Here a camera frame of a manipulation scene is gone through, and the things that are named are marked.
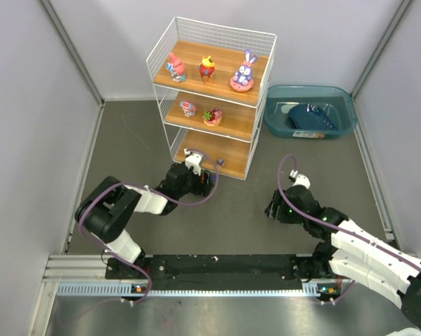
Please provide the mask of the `navy bird toy red hat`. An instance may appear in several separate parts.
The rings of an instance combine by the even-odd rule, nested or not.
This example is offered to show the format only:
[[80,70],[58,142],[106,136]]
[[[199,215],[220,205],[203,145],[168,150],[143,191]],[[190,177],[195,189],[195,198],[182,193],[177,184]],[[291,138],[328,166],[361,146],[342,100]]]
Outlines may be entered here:
[[211,183],[215,183],[217,179],[217,174],[215,172],[211,172],[211,171],[205,171],[202,170],[201,171],[201,183],[202,184],[211,184]]

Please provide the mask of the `pink toy with goggles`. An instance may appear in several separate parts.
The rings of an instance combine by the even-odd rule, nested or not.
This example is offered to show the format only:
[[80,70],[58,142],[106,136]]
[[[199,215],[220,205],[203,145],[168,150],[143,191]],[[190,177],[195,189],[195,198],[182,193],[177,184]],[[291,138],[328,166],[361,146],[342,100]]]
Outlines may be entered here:
[[184,115],[188,118],[195,116],[197,107],[192,101],[180,101],[180,108],[182,109]]

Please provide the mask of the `pink bear donut toy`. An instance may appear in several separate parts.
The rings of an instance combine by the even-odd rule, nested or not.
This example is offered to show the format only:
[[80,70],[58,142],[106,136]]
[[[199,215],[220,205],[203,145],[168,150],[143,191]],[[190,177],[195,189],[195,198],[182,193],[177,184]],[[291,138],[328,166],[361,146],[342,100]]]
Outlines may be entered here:
[[203,122],[209,127],[217,127],[222,122],[222,111],[218,108],[207,110],[203,116]]

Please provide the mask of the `purple bunny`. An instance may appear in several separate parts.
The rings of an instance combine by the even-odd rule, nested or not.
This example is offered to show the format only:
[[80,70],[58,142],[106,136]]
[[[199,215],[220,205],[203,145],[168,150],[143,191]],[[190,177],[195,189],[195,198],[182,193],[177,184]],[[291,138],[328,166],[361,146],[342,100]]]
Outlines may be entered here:
[[245,59],[242,65],[240,65],[229,82],[231,88],[237,92],[247,92],[254,85],[252,66],[258,60],[258,56],[250,49],[245,50],[244,54]]

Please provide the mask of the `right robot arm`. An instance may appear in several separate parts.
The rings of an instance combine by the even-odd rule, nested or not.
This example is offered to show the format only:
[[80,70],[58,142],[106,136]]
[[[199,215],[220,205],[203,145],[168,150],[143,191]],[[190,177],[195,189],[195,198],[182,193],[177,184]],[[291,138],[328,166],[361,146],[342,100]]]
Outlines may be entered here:
[[344,213],[320,206],[303,185],[275,190],[264,213],[320,239],[313,254],[318,267],[388,299],[421,329],[421,259],[374,237]]

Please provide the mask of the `yellow bear ice cream cone toy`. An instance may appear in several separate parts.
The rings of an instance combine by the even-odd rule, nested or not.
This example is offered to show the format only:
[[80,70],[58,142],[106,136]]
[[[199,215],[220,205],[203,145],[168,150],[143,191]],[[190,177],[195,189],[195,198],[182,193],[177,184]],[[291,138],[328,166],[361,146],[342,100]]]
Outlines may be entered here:
[[211,59],[211,56],[203,57],[199,64],[199,74],[204,83],[212,81],[212,75],[215,71],[215,63]]

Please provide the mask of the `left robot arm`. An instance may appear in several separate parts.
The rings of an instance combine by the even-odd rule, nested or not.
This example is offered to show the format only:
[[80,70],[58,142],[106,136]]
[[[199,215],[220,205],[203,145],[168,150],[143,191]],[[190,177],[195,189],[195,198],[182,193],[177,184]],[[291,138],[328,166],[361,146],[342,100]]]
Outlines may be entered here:
[[185,163],[172,164],[166,177],[153,189],[125,185],[108,176],[83,200],[74,218],[82,231],[87,230],[109,251],[135,265],[145,257],[145,252],[126,231],[132,215],[165,216],[188,194],[208,198],[216,181],[208,171],[196,173]]

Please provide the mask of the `pink rabbit toy blue bow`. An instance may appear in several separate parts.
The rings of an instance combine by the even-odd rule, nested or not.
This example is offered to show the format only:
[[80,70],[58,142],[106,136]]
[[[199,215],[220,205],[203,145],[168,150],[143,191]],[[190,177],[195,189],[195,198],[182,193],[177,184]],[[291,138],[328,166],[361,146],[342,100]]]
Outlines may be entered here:
[[173,52],[169,53],[169,61],[166,64],[166,69],[171,74],[173,82],[181,83],[186,80],[185,65]]

